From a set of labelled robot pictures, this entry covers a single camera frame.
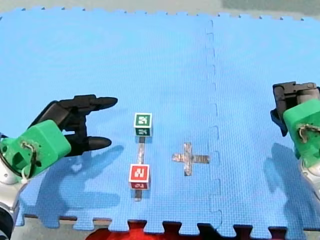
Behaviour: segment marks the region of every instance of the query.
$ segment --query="blue foam mat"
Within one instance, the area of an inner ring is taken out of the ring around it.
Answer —
[[[181,234],[211,224],[225,237],[234,225],[253,226],[253,238],[270,238],[269,227],[287,228],[288,239],[320,229],[319,206],[298,170],[289,137],[271,122],[272,84],[316,82],[320,70],[319,22],[232,18],[185,13],[41,8],[13,11],[0,21],[0,64],[7,118],[1,131],[16,137],[51,100],[91,94],[118,104],[88,118],[92,135],[113,145],[64,158],[35,178],[21,196],[22,214],[47,227],[59,216],[77,217],[76,229],[93,229],[94,218],[146,220],[146,232],[162,222],[181,222]],[[128,187],[137,159],[135,112],[152,112],[154,137],[146,145],[151,188],[134,202]],[[209,165],[171,161],[190,141]]]

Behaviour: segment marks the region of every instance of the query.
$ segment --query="floor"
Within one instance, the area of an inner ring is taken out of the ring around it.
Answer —
[[[274,18],[291,16],[300,19],[303,16],[320,19],[319,0],[0,0],[0,13],[9,12],[15,8],[32,8],[35,6],[55,7],[66,9],[83,7],[87,10],[103,8],[107,11],[123,9],[128,12],[144,10],[148,13],[166,11],[169,14],[188,12],[190,15],[207,13],[216,15],[228,12],[232,15],[250,14],[256,18],[259,15],[271,15]],[[26,219],[24,227],[17,227],[12,240],[84,240],[90,232],[75,231],[71,224],[61,224],[59,229],[44,228],[37,219]],[[316,235],[309,234],[309,240],[315,240]]]

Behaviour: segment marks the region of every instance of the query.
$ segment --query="red cube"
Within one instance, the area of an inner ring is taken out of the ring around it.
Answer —
[[[150,187],[150,166],[131,164],[129,173],[130,187],[135,190],[147,190]]]

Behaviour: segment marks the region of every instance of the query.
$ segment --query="green 3d-printed part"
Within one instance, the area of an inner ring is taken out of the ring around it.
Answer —
[[[284,122],[294,142],[296,156],[301,157],[306,168],[320,162],[320,132],[308,129],[299,130],[306,125],[320,129],[320,100],[311,99],[286,110]]]
[[[52,120],[46,120],[30,127],[18,138],[4,138],[0,142],[2,155],[16,173],[28,175],[32,160],[34,177],[70,153],[71,145]]]

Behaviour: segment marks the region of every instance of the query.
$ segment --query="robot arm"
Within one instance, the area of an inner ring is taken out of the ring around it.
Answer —
[[[315,83],[287,82],[273,85],[276,108],[271,119],[289,132],[302,175],[320,200],[320,90]]]
[[[18,199],[30,179],[63,157],[111,145],[108,138],[87,135],[86,116],[111,108],[117,101],[95,95],[53,101],[18,138],[0,135],[0,240],[11,238]],[[63,135],[62,131],[74,133]]]

